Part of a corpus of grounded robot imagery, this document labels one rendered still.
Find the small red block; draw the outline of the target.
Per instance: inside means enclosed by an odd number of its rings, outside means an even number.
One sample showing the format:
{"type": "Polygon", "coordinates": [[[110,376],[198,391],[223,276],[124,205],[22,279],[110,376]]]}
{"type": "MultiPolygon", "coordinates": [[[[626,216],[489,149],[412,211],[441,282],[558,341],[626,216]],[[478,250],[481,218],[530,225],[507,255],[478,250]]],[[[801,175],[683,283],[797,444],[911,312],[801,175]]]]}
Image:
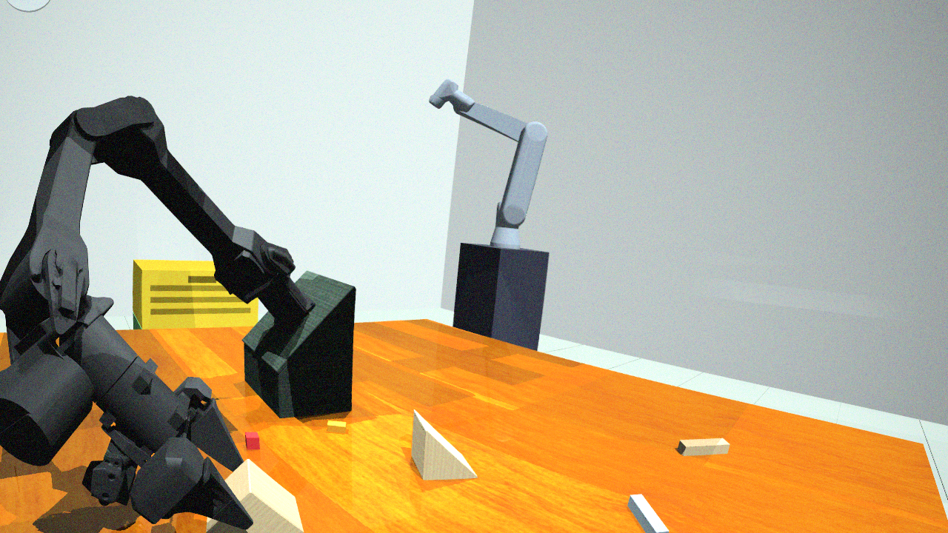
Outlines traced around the small red block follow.
{"type": "Polygon", "coordinates": [[[258,433],[257,432],[246,432],[246,447],[247,449],[260,449],[260,443],[258,442],[258,433]]]}

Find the light blue long block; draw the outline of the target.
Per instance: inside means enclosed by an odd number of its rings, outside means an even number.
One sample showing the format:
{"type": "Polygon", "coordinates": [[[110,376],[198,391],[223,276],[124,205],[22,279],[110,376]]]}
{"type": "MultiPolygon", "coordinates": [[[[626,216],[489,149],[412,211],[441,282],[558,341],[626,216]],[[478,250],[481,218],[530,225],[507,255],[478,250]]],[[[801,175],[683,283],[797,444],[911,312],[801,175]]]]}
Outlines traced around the light blue long block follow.
{"type": "Polygon", "coordinates": [[[642,526],[644,533],[668,533],[666,524],[654,512],[642,494],[633,494],[629,498],[629,509],[642,526]]]}

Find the cream triangular block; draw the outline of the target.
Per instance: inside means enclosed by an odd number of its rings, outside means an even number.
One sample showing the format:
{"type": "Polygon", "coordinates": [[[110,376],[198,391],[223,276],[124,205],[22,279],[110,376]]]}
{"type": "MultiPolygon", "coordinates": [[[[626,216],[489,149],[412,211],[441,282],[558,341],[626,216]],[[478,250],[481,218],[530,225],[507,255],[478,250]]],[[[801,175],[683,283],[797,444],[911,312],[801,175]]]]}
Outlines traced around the cream triangular block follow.
{"type": "Polygon", "coordinates": [[[478,478],[460,451],[415,409],[412,433],[412,459],[424,481],[478,478]]]}

